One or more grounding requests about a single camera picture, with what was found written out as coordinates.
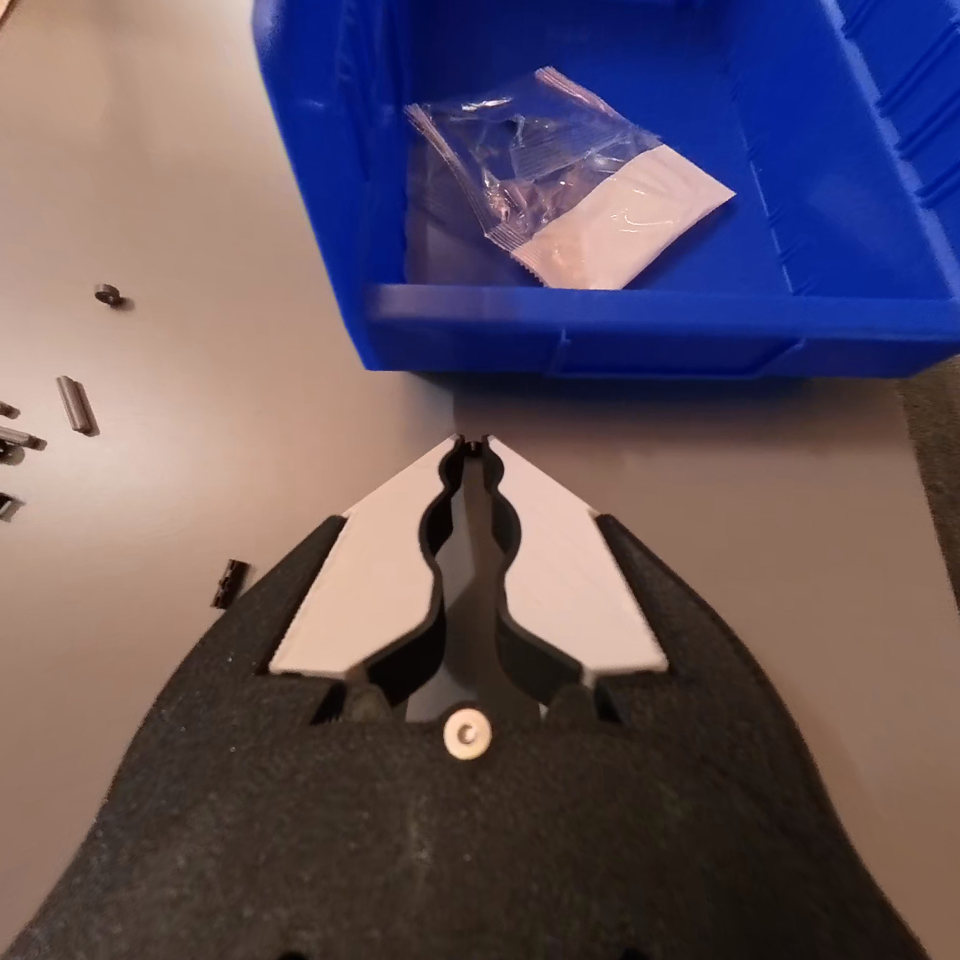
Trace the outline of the clear plastic bag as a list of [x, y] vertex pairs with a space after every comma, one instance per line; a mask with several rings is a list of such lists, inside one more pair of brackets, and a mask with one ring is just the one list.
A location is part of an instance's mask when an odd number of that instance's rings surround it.
[[737, 195], [552, 66], [404, 114], [486, 240], [549, 288], [621, 290]]

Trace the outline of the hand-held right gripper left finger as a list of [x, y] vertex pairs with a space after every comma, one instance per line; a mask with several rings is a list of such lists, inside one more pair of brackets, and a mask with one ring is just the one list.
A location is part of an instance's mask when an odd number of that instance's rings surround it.
[[437, 575], [422, 527], [449, 490], [442, 466], [461, 445], [445, 438], [347, 509], [270, 674], [346, 681], [426, 625]]

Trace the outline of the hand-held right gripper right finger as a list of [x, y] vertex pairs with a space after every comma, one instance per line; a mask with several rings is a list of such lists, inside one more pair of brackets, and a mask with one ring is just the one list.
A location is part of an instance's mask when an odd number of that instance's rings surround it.
[[595, 685], [664, 673], [668, 659], [585, 500], [512, 450], [485, 439], [493, 505], [504, 519], [502, 624], [546, 655], [537, 685]]

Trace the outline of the blue plastic bin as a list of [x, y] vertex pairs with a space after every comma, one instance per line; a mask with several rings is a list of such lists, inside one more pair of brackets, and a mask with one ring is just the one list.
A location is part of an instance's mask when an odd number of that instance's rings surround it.
[[[901, 378], [958, 354], [958, 2], [254, 2], [364, 366]], [[555, 67], [735, 196], [622, 291], [546, 289], [403, 114]]]

